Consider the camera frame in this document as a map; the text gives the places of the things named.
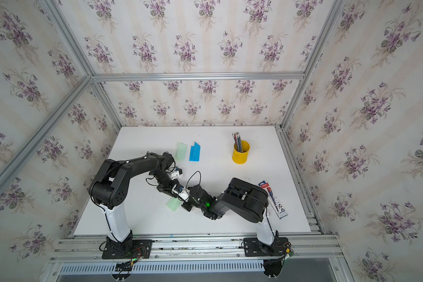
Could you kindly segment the blue square paper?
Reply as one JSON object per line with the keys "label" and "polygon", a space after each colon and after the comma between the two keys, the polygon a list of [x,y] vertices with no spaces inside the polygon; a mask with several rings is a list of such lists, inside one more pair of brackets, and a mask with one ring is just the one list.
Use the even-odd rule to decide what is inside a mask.
{"label": "blue square paper", "polygon": [[194,145],[190,147],[190,155],[189,155],[190,162],[200,161],[200,150],[201,150],[201,146],[197,142],[195,142]]}

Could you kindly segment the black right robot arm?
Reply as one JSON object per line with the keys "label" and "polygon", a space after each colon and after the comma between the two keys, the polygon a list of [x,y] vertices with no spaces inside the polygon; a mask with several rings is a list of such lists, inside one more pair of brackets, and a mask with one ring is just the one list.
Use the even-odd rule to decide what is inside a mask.
{"label": "black right robot arm", "polygon": [[257,226],[257,240],[263,247],[273,248],[279,239],[269,221],[268,193],[262,188],[232,178],[219,196],[213,197],[200,184],[181,191],[182,208],[199,209],[210,220],[221,219],[229,210]]}

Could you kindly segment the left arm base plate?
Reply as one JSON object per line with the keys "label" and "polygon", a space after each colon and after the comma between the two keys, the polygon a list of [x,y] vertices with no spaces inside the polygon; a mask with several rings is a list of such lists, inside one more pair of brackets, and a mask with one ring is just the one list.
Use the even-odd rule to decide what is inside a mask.
{"label": "left arm base plate", "polygon": [[152,240],[127,240],[124,243],[107,239],[102,251],[102,259],[148,259],[152,249]]}

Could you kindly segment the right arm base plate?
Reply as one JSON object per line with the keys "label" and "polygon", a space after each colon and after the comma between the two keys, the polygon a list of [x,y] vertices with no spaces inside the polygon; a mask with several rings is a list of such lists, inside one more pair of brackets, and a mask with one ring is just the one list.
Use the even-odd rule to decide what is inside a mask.
{"label": "right arm base plate", "polygon": [[256,237],[243,239],[246,257],[280,257],[291,250],[291,243],[286,237],[275,239],[271,245],[263,244]]}

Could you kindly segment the green paper sheet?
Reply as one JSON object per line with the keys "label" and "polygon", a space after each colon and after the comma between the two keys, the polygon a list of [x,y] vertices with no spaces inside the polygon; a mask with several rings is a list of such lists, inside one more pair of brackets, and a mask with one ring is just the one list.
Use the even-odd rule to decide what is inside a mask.
{"label": "green paper sheet", "polygon": [[178,208],[180,208],[180,206],[182,205],[182,201],[177,199],[177,198],[171,198],[166,206],[168,207],[168,209],[170,209],[171,211],[175,212]]}
{"label": "green paper sheet", "polygon": [[185,160],[187,149],[188,149],[188,145],[181,142],[177,144],[177,152],[176,152],[177,160],[179,161]]}

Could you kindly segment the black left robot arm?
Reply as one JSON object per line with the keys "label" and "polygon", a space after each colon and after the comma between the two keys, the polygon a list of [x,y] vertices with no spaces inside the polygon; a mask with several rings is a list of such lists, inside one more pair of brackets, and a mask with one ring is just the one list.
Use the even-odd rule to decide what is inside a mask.
{"label": "black left robot arm", "polygon": [[109,247],[126,252],[132,243],[133,233],[126,219],[124,201],[133,177],[149,173],[157,181],[157,190],[174,198],[184,192],[179,181],[168,173],[173,163],[174,158],[168,152],[161,155],[148,152],[127,161],[108,159],[103,162],[88,192],[91,201],[105,214]]}

